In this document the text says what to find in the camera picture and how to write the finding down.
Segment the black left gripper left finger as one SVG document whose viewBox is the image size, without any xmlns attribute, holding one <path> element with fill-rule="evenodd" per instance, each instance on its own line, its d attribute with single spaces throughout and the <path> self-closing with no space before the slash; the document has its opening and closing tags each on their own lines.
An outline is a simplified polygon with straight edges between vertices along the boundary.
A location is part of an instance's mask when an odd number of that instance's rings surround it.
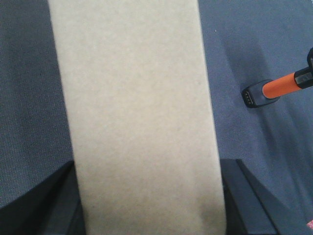
<svg viewBox="0 0 313 235">
<path fill-rule="evenodd" d="M 76 170 L 65 163 L 32 190 L 0 210 L 2 235 L 84 235 Z"/>
</svg>

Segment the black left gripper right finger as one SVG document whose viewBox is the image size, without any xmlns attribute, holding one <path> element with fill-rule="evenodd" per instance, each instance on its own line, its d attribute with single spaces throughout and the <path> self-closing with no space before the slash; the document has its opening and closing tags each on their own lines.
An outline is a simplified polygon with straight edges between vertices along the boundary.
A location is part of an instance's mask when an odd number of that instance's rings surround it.
<svg viewBox="0 0 313 235">
<path fill-rule="evenodd" d="M 285 207 L 240 159 L 222 159 L 227 235 L 307 235 L 307 222 Z"/>
</svg>

